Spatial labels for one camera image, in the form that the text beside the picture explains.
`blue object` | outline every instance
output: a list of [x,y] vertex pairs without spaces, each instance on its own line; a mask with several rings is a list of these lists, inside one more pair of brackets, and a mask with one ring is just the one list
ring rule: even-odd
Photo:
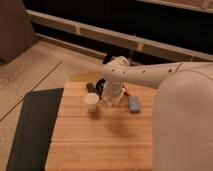
[[140,102],[139,102],[138,97],[129,96],[128,104],[129,104],[130,113],[139,113],[140,112]]

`wooden tabletop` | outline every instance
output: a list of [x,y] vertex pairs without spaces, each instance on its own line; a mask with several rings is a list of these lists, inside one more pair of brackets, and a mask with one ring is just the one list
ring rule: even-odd
[[126,97],[113,108],[101,101],[99,111],[90,114],[83,102],[85,85],[65,85],[46,170],[151,171],[151,114],[156,91],[125,84],[132,96],[139,97],[139,114],[129,112]]

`paper cup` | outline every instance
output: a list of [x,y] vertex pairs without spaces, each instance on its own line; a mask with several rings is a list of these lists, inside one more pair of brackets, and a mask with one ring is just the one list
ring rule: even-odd
[[88,112],[96,112],[98,110],[99,96],[95,93],[88,93],[84,96],[84,103]]

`black mat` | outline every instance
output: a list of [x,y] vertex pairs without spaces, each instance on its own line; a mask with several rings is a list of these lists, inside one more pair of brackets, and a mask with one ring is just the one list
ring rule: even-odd
[[35,91],[25,96],[7,171],[44,170],[62,92]]

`tiled floor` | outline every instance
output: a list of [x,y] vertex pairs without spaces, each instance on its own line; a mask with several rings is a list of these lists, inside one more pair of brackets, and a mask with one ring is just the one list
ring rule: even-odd
[[0,65],[0,171],[6,169],[24,95],[63,87],[76,74],[99,71],[101,60],[39,41]]

